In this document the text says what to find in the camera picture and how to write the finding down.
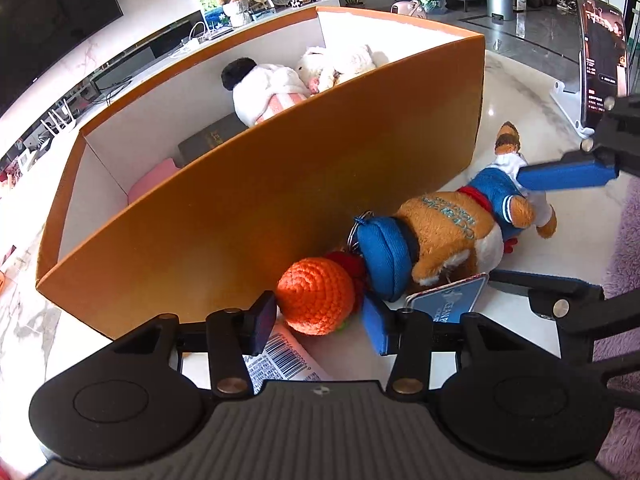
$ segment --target key ring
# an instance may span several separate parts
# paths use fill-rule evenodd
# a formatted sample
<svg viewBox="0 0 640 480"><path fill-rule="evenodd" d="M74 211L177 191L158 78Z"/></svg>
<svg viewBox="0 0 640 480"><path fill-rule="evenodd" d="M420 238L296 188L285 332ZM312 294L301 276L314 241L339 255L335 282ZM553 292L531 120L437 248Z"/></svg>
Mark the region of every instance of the key ring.
<svg viewBox="0 0 640 480"><path fill-rule="evenodd" d="M349 231L349 237L347 238L347 252L354 253L358 249L357 240L354 241L353 238L356 235L356 230L358 226L361 225L365 220L369 218L373 218L373 211L365 211L360 216L357 216L354 220L353 226L351 227L351 231Z"/></svg>

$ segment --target pink striped cloth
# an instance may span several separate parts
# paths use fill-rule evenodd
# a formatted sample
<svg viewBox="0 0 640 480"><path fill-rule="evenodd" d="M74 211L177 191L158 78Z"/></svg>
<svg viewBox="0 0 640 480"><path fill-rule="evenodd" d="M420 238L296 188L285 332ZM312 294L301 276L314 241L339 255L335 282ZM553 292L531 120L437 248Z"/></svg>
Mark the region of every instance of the pink striped cloth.
<svg viewBox="0 0 640 480"><path fill-rule="evenodd" d="M273 117L275 114L280 113L287 108L291 108L293 105L301 103L306 99L303 94L274 94L269 99L269 104L264 113L258 117L255 121L256 124L261 123L265 119Z"/></svg>

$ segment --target black circular cover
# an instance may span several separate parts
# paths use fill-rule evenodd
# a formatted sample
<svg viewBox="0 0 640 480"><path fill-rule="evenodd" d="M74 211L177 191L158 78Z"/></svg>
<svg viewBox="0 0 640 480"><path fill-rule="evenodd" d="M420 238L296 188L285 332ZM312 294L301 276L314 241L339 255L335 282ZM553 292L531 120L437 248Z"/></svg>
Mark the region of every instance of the black circular cover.
<svg viewBox="0 0 640 480"><path fill-rule="evenodd" d="M438 415L465 446L490 460L563 467L593 460L614 407L595 378L560 360L498 352L451 376Z"/></svg>
<svg viewBox="0 0 640 480"><path fill-rule="evenodd" d="M203 405L188 378L144 355L96 354L45 383L29 418L62 460L95 468L145 462L185 440Z"/></svg>

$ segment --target phone stand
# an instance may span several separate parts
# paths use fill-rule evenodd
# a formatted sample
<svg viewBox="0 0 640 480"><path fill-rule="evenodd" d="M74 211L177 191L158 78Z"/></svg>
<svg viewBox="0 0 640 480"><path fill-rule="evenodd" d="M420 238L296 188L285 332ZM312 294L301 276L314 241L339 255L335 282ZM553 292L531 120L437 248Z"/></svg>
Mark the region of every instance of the phone stand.
<svg viewBox="0 0 640 480"><path fill-rule="evenodd" d="M582 66L582 53L580 53L580 66ZM591 137L594 134L593 128L582 126L582 70L580 70L580 89L577 92L569 92L564 89L562 81L556 81L551 91L551 98L558 104L564 116L569 119L571 126L575 132L583 139Z"/></svg>

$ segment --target blue tag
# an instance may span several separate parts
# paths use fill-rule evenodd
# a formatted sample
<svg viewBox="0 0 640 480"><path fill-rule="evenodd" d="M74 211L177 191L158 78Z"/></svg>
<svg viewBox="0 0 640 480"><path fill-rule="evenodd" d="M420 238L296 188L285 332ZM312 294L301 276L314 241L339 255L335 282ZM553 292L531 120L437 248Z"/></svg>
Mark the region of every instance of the blue tag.
<svg viewBox="0 0 640 480"><path fill-rule="evenodd" d="M434 321L459 323L462 314L473 310L488 279L488 274L476 274L459 282L413 294L406 298L406 304L409 308L426 312Z"/></svg>

